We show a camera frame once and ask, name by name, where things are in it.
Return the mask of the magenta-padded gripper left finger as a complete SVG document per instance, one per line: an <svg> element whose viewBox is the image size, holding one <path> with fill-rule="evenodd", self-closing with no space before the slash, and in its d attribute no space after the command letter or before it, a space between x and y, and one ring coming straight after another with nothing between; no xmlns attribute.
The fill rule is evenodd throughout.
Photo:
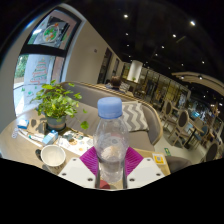
<svg viewBox="0 0 224 224"><path fill-rule="evenodd" d="M95 188L99 172L96 150L91 147L79 158L73 157L59 176L84 188Z"/></svg>

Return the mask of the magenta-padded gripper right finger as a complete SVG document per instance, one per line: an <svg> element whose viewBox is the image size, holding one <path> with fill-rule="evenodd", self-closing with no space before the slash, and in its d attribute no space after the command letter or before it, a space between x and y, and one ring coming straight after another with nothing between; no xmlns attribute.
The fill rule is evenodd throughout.
<svg viewBox="0 0 224 224"><path fill-rule="evenodd" d="M150 157L144 158L129 147L125 157L126 188L140 188L164 177L163 172Z"/></svg>

